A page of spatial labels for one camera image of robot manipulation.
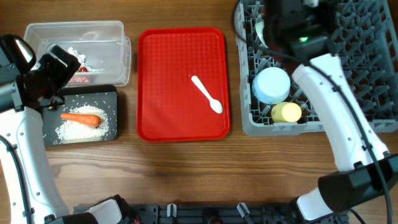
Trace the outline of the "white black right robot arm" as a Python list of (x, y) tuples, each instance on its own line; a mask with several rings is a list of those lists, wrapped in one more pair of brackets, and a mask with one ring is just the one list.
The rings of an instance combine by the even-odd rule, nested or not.
[(331, 39), (337, 2), (274, 0), (265, 7), (270, 53), (297, 63), (292, 77), (322, 122), (337, 168), (296, 200), (298, 214), (313, 222), (382, 196), (391, 223), (397, 156), (373, 131), (346, 81)]

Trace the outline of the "yellow plastic cup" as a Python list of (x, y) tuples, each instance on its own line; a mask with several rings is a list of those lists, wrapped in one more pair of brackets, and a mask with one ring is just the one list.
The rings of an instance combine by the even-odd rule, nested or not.
[(275, 123), (294, 123), (302, 116), (300, 106), (292, 102), (281, 102), (273, 106), (271, 117)]

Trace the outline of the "orange carrot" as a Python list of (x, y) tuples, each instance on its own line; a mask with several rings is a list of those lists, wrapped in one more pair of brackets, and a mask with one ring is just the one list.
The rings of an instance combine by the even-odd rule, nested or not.
[(65, 120), (74, 121), (91, 127), (98, 127), (101, 124), (101, 118), (97, 115), (62, 113), (60, 117)]

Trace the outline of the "light blue bowl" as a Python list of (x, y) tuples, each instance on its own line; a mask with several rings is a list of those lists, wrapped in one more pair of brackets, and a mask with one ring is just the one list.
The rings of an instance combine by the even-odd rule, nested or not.
[(290, 84), (286, 71), (278, 67), (268, 67), (254, 77), (252, 92), (260, 102), (276, 105), (288, 97)]

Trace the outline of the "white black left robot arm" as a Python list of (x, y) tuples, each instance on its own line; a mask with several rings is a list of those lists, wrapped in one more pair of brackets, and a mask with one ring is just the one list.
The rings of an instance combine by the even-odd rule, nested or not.
[(138, 223), (120, 196), (108, 197), (83, 213), (70, 214), (55, 185), (43, 140), (42, 108), (58, 107), (59, 91), (80, 68), (59, 46), (27, 60), (30, 45), (14, 34), (1, 36), (1, 165), (12, 223)]

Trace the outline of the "white tissue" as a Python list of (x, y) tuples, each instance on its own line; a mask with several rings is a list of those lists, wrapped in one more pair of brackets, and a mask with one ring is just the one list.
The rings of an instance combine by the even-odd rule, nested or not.
[(67, 49), (67, 51), (68, 51), (69, 54), (71, 54), (71, 55), (73, 55), (74, 57), (76, 57), (76, 58), (78, 59), (78, 61), (79, 61), (81, 64), (84, 64), (84, 63), (85, 63), (86, 56), (85, 56), (84, 54), (78, 53), (78, 51), (75, 50), (75, 49), (72, 48), (72, 47), (69, 47), (69, 48)]

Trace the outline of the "green bowl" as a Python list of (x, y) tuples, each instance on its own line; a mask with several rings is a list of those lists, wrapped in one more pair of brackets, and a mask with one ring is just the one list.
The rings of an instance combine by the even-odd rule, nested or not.
[(255, 24), (255, 30), (256, 30), (257, 36), (258, 36), (261, 44), (265, 48), (268, 48), (268, 46), (264, 40), (264, 21), (263, 20), (261, 20)]

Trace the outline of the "white rice pile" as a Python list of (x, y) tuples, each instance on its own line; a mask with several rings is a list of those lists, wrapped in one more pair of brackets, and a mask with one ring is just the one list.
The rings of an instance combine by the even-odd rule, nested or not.
[(57, 140), (54, 141), (55, 144), (100, 141), (108, 136), (108, 115), (104, 110), (86, 105), (74, 108), (67, 113), (97, 115), (101, 118), (101, 124), (98, 127), (91, 127), (60, 117), (62, 123), (59, 127), (55, 128), (55, 133), (57, 135)]

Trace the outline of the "brown food scrap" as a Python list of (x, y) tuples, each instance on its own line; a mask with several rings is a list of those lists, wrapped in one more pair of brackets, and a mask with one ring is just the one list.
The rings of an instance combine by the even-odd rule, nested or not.
[(58, 108), (58, 103), (53, 101), (47, 105), (48, 110), (56, 110)]

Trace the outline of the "red snack wrapper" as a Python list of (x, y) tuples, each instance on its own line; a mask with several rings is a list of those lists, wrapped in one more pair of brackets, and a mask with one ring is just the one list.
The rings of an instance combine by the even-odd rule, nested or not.
[(71, 77), (70, 79), (70, 83), (89, 83), (90, 82), (90, 76), (89, 75), (80, 75), (80, 73), (88, 73), (89, 70), (87, 68), (87, 66), (82, 65), (78, 71), (76, 72), (76, 74), (74, 74), (74, 76)]

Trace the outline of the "white plastic spoon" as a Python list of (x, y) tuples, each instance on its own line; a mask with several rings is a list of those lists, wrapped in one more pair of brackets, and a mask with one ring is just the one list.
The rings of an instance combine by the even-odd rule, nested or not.
[(223, 106), (220, 101), (214, 99), (202, 84), (201, 80), (197, 76), (192, 76), (191, 81), (193, 84), (203, 93), (203, 95), (208, 99), (211, 109), (218, 114), (223, 112)]

